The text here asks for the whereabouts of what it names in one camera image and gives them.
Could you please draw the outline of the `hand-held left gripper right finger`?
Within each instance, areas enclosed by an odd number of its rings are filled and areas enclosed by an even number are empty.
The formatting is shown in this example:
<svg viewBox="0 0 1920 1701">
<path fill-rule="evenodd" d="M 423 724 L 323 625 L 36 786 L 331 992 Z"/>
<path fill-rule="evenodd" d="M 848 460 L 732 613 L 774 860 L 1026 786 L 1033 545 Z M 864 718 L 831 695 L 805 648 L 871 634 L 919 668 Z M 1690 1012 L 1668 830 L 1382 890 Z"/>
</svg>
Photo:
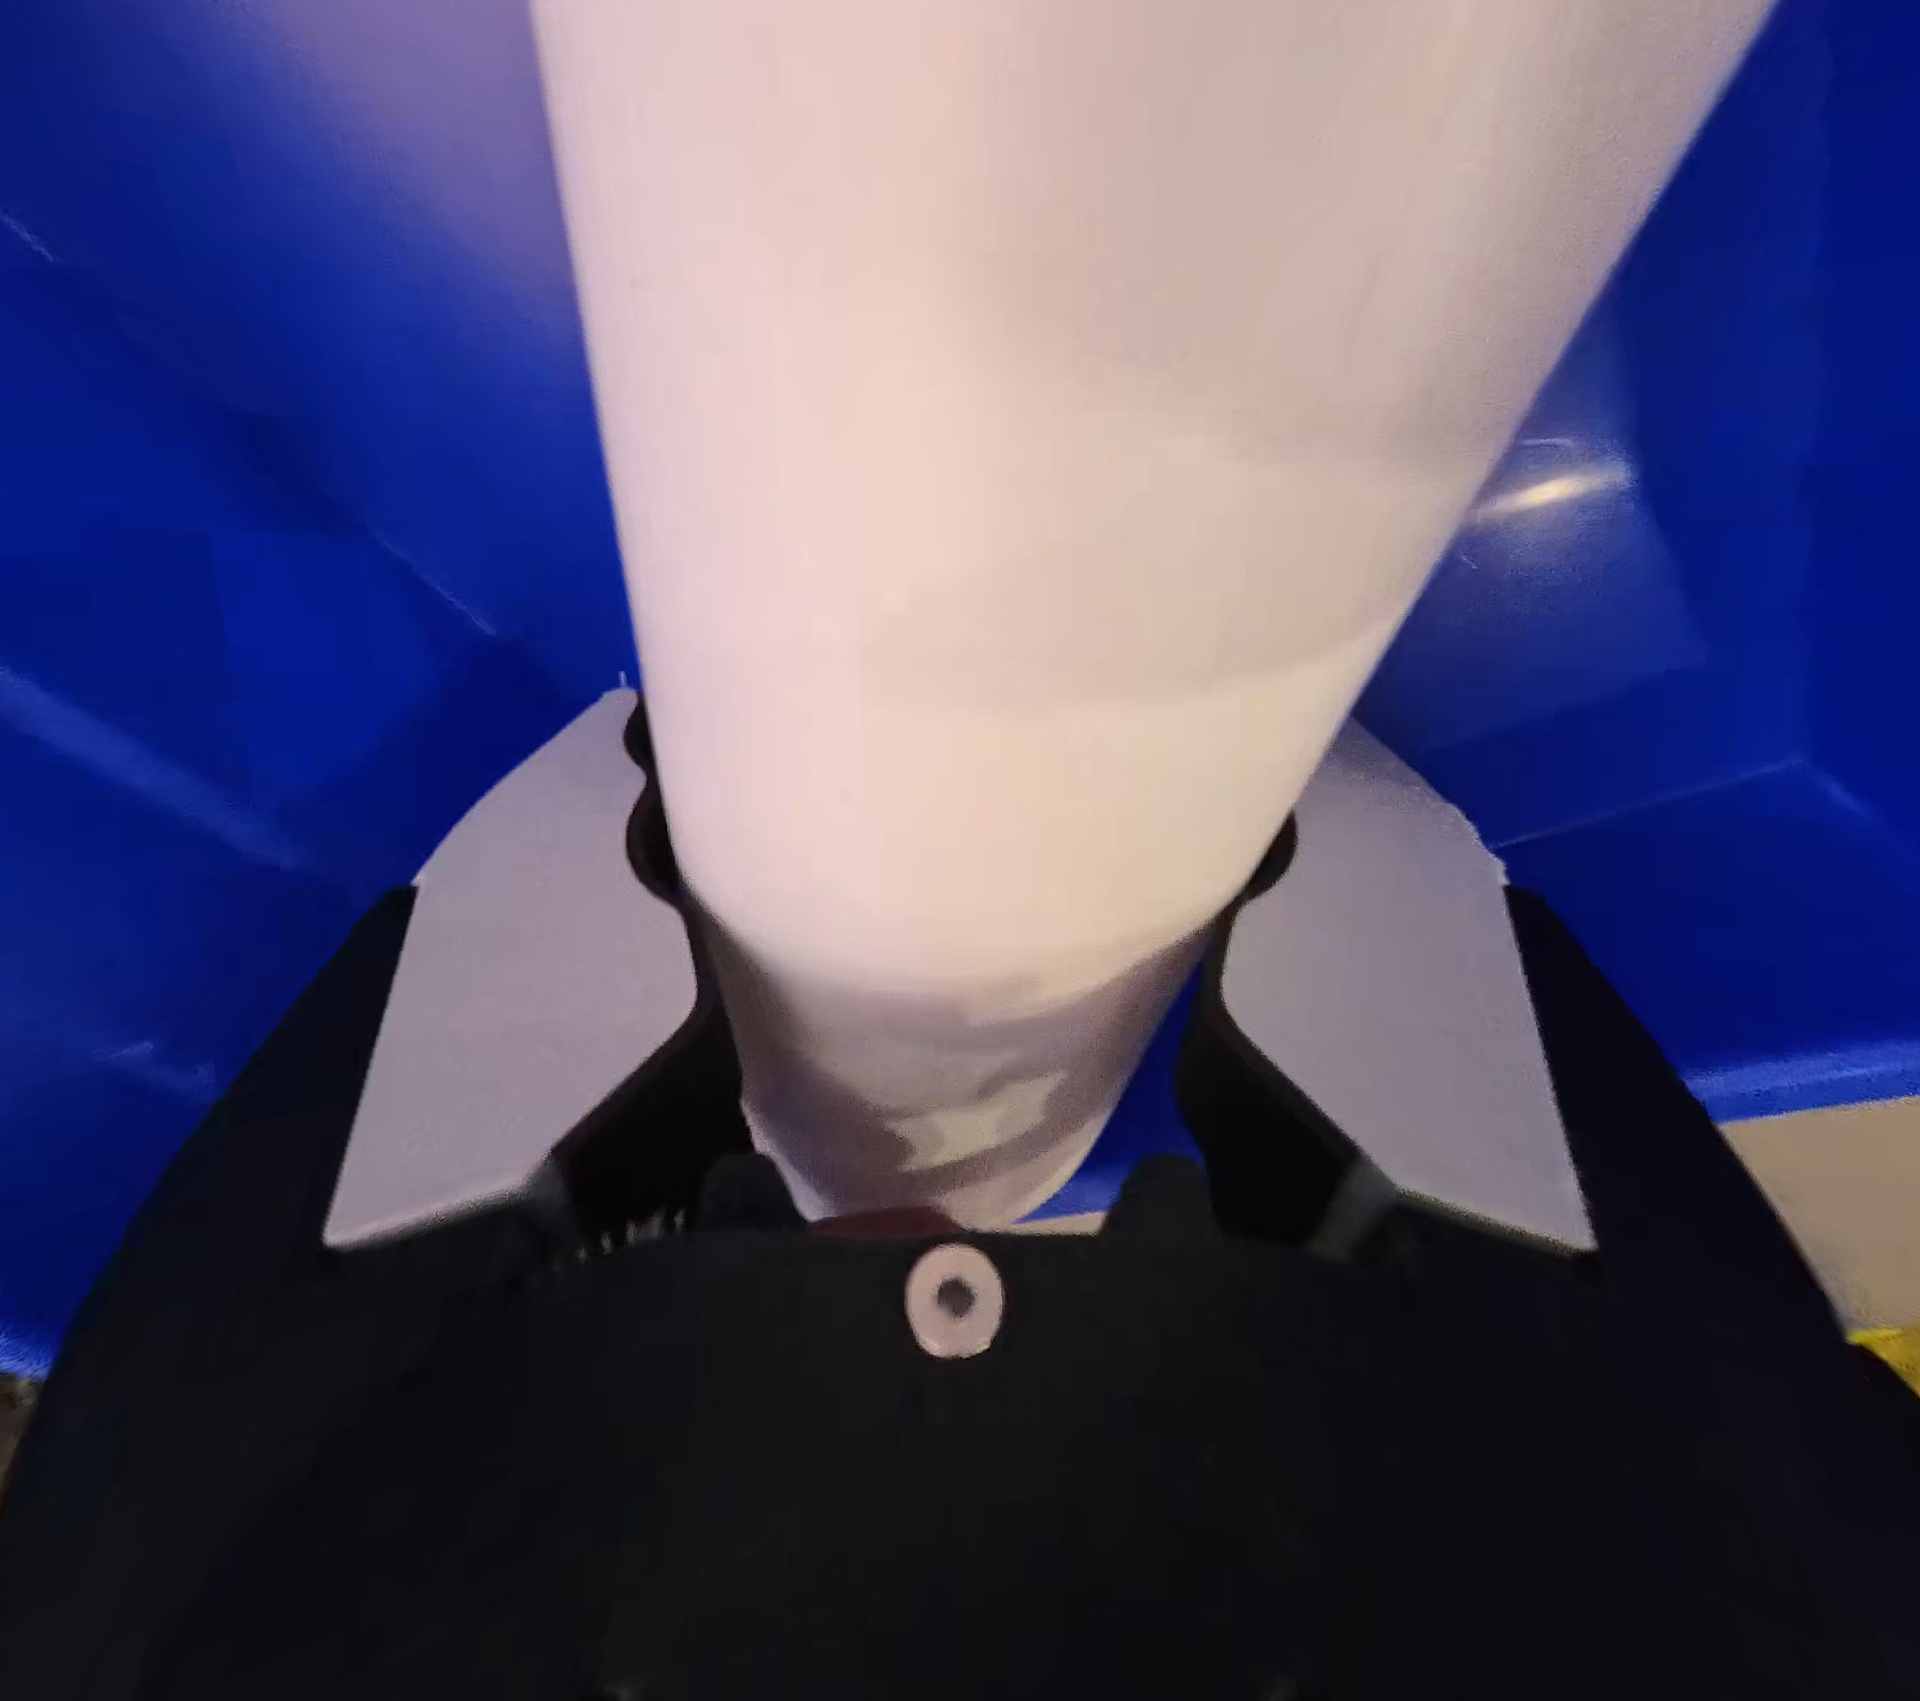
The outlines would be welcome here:
<svg viewBox="0 0 1920 1701">
<path fill-rule="evenodd" d="M 1426 1208 L 1594 1249 L 1504 864 L 1357 724 L 1217 927 L 1175 1097 L 1237 1236 L 1354 1256 Z"/>
</svg>

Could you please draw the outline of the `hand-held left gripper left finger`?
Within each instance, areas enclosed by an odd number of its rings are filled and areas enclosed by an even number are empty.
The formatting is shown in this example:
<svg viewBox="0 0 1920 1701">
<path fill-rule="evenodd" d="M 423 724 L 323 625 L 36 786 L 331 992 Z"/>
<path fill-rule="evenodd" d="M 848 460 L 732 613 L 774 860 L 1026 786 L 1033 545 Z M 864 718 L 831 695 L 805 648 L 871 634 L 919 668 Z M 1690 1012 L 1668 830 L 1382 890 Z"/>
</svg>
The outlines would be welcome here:
<svg viewBox="0 0 1920 1701">
<path fill-rule="evenodd" d="M 375 1250 L 502 1215 L 614 1249 L 684 1224 L 754 1144 L 649 711 L 616 688 L 416 876 L 323 1239 Z"/>
</svg>

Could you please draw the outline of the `large blue plastic bin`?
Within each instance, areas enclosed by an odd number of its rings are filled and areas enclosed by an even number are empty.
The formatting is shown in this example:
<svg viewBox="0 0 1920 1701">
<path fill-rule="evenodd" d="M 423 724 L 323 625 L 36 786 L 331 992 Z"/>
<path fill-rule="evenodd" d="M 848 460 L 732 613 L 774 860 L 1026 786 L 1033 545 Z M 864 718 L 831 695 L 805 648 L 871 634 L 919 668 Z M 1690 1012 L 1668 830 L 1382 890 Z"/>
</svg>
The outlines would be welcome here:
<svg viewBox="0 0 1920 1701">
<path fill-rule="evenodd" d="M 525 0 L 3 0 L 4 1368 L 634 673 Z M 1917 0 L 1781 0 L 1358 707 L 1718 1119 L 1917 1099 Z"/>
</svg>

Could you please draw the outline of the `white plastic bottle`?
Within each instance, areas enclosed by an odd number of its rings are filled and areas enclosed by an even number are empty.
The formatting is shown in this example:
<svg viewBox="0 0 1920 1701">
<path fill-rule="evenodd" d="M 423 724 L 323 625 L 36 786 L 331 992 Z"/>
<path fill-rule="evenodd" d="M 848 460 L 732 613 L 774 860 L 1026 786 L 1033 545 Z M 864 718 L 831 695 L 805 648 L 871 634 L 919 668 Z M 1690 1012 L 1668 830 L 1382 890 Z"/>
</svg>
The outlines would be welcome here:
<svg viewBox="0 0 1920 1701">
<path fill-rule="evenodd" d="M 1086 1157 L 1774 1 L 530 0 L 807 1215 Z"/>
</svg>

